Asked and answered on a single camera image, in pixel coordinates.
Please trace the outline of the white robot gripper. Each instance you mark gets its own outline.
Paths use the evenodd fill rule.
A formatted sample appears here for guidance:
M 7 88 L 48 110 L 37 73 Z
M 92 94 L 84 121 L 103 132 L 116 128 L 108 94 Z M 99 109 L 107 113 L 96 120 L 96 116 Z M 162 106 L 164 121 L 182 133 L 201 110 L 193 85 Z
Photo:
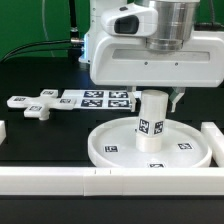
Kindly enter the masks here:
M 174 113 L 185 87 L 216 87 L 224 81 L 224 32 L 194 31 L 182 49 L 173 52 L 152 51 L 143 38 L 101 32 L 90 77 L 97 85 L 129 86 L 132 112 L 141 97 L 136 86 L 174 87 L 169 97 Z

